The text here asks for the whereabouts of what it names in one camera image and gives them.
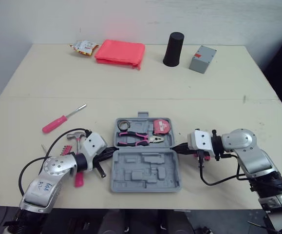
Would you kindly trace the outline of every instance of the gray metal box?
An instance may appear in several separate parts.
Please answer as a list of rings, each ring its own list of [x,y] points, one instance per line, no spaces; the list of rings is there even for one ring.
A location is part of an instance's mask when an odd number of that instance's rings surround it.
[[[190,70],[205,73],[217,51],[206,46],[200,46],[191,60]]]

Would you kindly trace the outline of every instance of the wire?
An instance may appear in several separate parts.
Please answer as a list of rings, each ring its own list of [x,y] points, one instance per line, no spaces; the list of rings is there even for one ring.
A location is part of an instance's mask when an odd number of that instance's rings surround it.
[[[58,138],[56,138],[56,140],[52,143],[52,145],[50,146],[47,154],[45,155],[45,159],[43,160],[43,163],[41,165],[41,168],[40,168],[40,171],[39,171],[39,174],[41,173],[42,171],[42,167],[43,167],[43,164],[45,162],[45,160],[47,158],[49,158],[49,154],[50,154],[50,151],[52,150],[52,148],[54,147],[54,145],[58,142],[58,140],[60,140],[63,136],[65,136],[66,134],[70,133],[70,132],[73,132],[73,131],[84,131],[86,133],[86,137],[89,136],[89,134],[91,133],[91,131],[87,130],[87,129],[84,129],[84,128],[74,128],[74,129],[71,129],[67,132],[64,132],[63,134],[61,134]]]
[[[29,167],[32,163],[36,162],[36,161],[39,161],[39,160],[43,160],[43,163],[45,162],[45,160],[47,158],[49,158],[49,154],[50,154],[50,151],[52,150],[52,148],[54,147],[54,145],[58,142],[58,140],[60,140],[63,136],[65,136],[66,134],[70,133],[70,132],[73,132],[73,131],[84,131],[86,133],[86,137],[88,137],[91,133],[91,131],[87,130],[87,129],[84,129],[84,128],[75,128],[75,129],[71,129],[69,131],[66,131],[64,132],[63,134],[61,134],[53,143],[52,145],[50,146],[48,152],[46,153],[45,157],[39,157],[39,158],[36,158],[32,161],[30,161],[29,163],[27,163],[25,165],[25,167],[21,170],[20,172],[20,175],[19,175],[19,191],[21,193],[21,195],[23,196],[24,195],[24,190],[23,190],[23,187],[22,187],[22,177],[23,177],[23,174],[25,172],[25,170],[27,169],[27,167]],[[101,161],[104,161],[104,160],[107,160],[109,159],[110,157],[113,156],[113,153],[114,151],[118,150],[117,148],[115,147],[109,147],[109,148],[106,148],[100,155],[96,156],[94,158],[94,165],[97,164],[98,162],[101,162]],[[42,171],[42,167],[43,167],[43,163],[41,165],[41,168],[40,168],[40,171],[39,171],[39,174],[41,173]]]
[[[197,152],[196,150],[190,150],[187,142],[174,146],[172,150],[181,155],[192,155]]]
[[[1,220],[1,222],[0,222],[0,226],[1,226],[1,224],[3,223],[3,221],[4,221],[5,217],[6,217],[6,215],[8,214],[8,209],[9,209],[9,207],[5,207],[5,212],[4,212],[3,218],[2,218],[2,220]]]
[[[240,170],[240,166],[238,164],[238,167],[237,167],[237,179],[238,180],[248,180],[248,181],[252,181],[254,183],[258,183],[258,184],[262,184],[264,186],[269,186],[269,187],[273,187],[273,188],[277,188],[277,189],[281,189],[282,190],[282,186],[279,186],[279,185],[275,185],[275,184],[270,184],[270,183],[265,183],[265,182],[262,182],[262,181],[258,181],[258,180],[254,180],[254,179],[248,179],[248,178],[239,178],[240,174],[239,174],[239,170]]]
[[[256,180],[254,180],[254,182],[258,183],[258,184],[262,184],[262,185],[265,185],[265,186],[269,186],[269,187],[273,187],[273,188],[277,188],[277,189],[281,189],[282,190],[282,186],[279,186],[279,185],[269,184],[269,183],[265,183],[265,182],[262,182],[262,181],[256,181]]]
[[[256,223],[253,223],[253,222],[250,222],[250,221],[247,221],[247,223],[249,223],[249,224],[251,224],[251,225],[253,225],[253,226],[259,227],[259,228],[266,229],[266,230],[268,230],[268,231],[270,231],[270,232],[282,234],[281,232],[278,232],[278,231],[276,231],[275,229],[267,228],[267,227],[265,227],[265,226],[262,226],[262,225],[259,225],[259,224],[256,224]]]
[[[233,175],[233,176],[230,176],[230,177],[227,177],[225,179],[221,179],[217,182],[214,182],[214,183],[208,183],[207,181],[205,181],[204,179],[204,176],[203,176],[203,155],[198,155],[199,157],[199,173],[200,173],[200,179],[208,186],[213,186],[213,185],[217,185],[217,184],[220,184],[220,183],[223,183],[227,180],[230,180],[230,179],[233,179],[233,178],[237,178],[239,176],[244,176],[245,174],[236,174],[236,175]]]
[[[39,158],[36,158],[32,161],[30,161],[29,163],[26,164],[26,166],[23,167],[23,169],[21,170],[20,174],[19,174],[19,191],[20,191],[20,194],[22,194],[22,196],[24,195],[24,190],[22,188],[22,177],[23,177],[23,174],[25,172],[25,170],[27,169],[27,167],[29,167],[30,164],[34,163],[34,162],[37,162],[39,160],[43,160],[43,159],[46,159],[47,157],[39,157]]]

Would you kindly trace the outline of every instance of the white wall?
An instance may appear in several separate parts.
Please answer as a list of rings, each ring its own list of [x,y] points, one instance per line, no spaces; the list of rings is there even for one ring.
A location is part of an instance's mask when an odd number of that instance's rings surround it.
[[[31,42],[165,44],[173,31],[185,44],[246,45],[264,68],[282,44],[282,0],[0,0],[1,25],[0,40],[19,51],[0,62],[3,80]]]
[[[0,94],[31,46],[4,5],[0,1]]]

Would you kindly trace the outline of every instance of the red screwdriver handle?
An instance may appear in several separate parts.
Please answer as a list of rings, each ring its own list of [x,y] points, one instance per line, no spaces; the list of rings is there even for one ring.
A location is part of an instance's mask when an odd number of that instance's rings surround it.
[[[62,117],[52,121],[51,123],[49,123],[47,126],[43,127],[42,131],[44,133],[49,133],[66,121],[67,121],[67,118],[65,116],[62,116]]]
[[[75,187],[79,188],[84,185],[83,172],[77,172],[75,177]]]

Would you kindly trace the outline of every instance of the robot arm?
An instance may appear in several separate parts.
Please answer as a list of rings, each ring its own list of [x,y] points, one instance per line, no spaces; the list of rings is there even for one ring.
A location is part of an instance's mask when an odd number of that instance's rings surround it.
[[[213,136],[195,130],[188,135],[188,147],[202,150],[217,160],[224,152],[234,152],[251,191],[259,195],[259,203],[272,221],[275,230],[282,229],[282,176],[268,154],[257,146],[257,137],[247,129],[237,129],[229,134]]]
[[[65,179],[76,172],[91,171],[93,158],[106,147],[99,134],[91,133],[82,143],[79,154],[48,158],[41,173],[28,186],[14,220],[7,223],[9,227],[4,234],[40,234]]]

